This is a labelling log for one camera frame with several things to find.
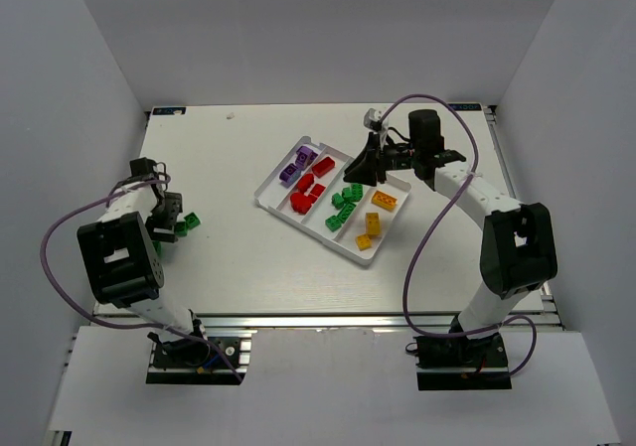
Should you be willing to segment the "green lego plate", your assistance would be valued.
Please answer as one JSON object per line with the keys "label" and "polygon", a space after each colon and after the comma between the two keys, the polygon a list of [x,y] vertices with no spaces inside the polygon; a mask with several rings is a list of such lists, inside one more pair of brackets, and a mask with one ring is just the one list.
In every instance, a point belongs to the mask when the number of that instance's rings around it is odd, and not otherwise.
{"label": "green lego plate", "polygon": [[345,223],[355,208],[356,208],[356,205],[354,203],[346,203],[337,214],[337,218],[339,222]]}
{"label": "green lego plate", "polygon": [[359,202],[364,194],[364,189],[363,186],[361,184],[358,183],[354,183],[351,184],[350,186],[346,187],[346,188],[351,188],[353,191],[353,195],[354,195],[354,200],[351,201],[351,203],[357,203]]}

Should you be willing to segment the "yellow lego brick from stack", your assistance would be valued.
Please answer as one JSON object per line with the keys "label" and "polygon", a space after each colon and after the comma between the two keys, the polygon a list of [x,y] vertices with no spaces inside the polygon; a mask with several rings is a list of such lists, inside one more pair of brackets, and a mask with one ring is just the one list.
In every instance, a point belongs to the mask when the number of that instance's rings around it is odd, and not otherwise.
{"label": "yellow lego brick from stack", "polygon": [[376,190],[371,198],[371,203],[388,212],[393,212],[398,206],[398,199],[380,190]]}

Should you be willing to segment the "red wedge lego brick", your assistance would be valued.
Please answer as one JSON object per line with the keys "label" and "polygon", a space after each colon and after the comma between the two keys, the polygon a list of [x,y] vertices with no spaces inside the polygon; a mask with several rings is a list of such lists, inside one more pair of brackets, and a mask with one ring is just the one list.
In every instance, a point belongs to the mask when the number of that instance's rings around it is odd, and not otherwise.
{"label": "red wedge lego brick", "polygon": [[317,201],[320,198],[320,196],[324,193],[325,190],[326,190],[325,186],[321,184],[314,184],[309,193],[309,198],[312,201]]}

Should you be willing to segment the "small purple lego brick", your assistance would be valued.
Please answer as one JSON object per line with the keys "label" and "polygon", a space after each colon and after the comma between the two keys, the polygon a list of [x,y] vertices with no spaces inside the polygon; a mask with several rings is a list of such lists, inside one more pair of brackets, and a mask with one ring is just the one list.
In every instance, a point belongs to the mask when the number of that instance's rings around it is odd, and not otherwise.
{"label": "small purple lego brick", "polygon": [[313,163],[313,161],[317,158],[317,156],[318,154],[315,151],[313,151],[313,153],[310,156],[296,153],[296,159],[294,164],[298,169],[305,170]]}

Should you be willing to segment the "red round lego brick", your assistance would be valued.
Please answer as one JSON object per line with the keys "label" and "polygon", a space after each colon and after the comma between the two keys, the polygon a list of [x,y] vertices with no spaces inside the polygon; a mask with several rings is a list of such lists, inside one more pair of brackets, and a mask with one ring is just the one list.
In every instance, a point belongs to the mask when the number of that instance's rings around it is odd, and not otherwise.
{"label": "red round lego brick", "polygon": [[292,193],[289,201],[291,208],[301,215],[306,215],[312,207],[311,199],[300,192]]}

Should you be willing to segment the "purple round lego brick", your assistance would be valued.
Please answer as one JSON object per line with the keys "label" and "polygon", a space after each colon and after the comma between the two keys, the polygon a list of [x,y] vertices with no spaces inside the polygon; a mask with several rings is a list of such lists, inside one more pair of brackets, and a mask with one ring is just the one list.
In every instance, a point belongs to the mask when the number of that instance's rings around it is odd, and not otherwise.
{"label": "purple round lego brick", "polygon": [[279,181],[284,188],[289,188],[298,181],[301,175],[302,169],[295,163],[290,163],[279,173]]}

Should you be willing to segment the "yellow curved lego brick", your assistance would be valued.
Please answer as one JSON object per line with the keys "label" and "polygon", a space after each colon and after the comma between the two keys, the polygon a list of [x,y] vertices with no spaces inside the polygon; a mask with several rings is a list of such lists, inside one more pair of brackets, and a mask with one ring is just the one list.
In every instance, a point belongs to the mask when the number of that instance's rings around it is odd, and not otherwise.
{"label": "yellow curved lego brick", "polygon": [[365,214],[366,234],[369,237],[377,237],[382,234],[382,223],[380,215],[375,212]]}

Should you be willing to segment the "red curved lego brick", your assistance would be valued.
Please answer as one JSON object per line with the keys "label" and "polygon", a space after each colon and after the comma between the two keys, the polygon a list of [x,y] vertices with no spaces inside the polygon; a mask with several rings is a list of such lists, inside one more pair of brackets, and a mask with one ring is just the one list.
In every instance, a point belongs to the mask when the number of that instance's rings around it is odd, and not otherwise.
{"label": "red curved lego brick", "polygon": [[306,193],[314,184],[315,178],[312,173],[307,173],[303,175],[296,184],[296,190],[304,194]]}

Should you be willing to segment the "small yellow lego brick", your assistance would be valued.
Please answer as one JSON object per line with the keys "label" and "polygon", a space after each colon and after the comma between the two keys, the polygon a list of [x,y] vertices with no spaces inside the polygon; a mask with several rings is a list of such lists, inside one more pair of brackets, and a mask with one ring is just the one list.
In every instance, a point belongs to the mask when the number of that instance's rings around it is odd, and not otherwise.
{"label": "small yellow lego brick", "polygon": [[364,251],[372,247],[372,240],[367,234],[361,234],[356,237],[356,246],[360,251]]}

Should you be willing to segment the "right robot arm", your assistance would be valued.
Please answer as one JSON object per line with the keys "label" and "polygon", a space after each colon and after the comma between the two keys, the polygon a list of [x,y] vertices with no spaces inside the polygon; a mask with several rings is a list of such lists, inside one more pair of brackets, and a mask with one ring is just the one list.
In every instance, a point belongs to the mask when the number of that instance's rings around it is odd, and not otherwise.
{"label": "right robot arm", "polygon": [[482,231],[477,292],[452,322],[447,338],[480,340],[492,336],[530,292],[557,275],[557,255],[549,210],[523,204],[477,174],[474,163],[444,145],[441,120],[433,109],[409,113],[409,135],[389,137],[379,113],[364,117],[365,148],[345,170],[347,183],[384,183],[390,171],[411,170],[433,192],[447,198]]}

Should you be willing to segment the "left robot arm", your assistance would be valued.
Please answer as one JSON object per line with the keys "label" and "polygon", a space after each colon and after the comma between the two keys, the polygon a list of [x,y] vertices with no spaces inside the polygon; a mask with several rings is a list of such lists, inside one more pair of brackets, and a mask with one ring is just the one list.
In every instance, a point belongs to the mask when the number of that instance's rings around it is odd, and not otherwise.
{"label": "left robot arm", "polygon": [[155,248],[157,242],[178,240],[182,195],[168,190],[162,164],[137,158],[129,166],[130,176],[115,186],[104,214],[78,229],[92,294],[102,305],[156,324],[163,343],[182,334],[201,338],[202,326],[192,310],[162,291],[165,276]]}

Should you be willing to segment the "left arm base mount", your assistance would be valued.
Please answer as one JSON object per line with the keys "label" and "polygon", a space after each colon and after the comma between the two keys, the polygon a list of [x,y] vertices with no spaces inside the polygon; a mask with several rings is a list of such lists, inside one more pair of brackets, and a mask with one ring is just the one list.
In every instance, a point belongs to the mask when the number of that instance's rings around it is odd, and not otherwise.
{"label": "left arm base mount", "polygon": [[155,385],[240,385],[240,337],[209,337],[208,344],[185,339],[161,344],[155,333],[145,382]]}

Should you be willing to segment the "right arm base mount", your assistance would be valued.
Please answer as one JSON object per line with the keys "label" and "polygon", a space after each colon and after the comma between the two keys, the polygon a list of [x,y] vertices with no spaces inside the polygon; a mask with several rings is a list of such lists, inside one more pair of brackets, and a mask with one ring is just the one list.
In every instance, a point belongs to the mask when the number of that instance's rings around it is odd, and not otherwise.
{"label": "right arm base mount", "polygon": [[512,388],[503,338],[416,337],[405,347],[416,359],[420,391],[509,390]]}

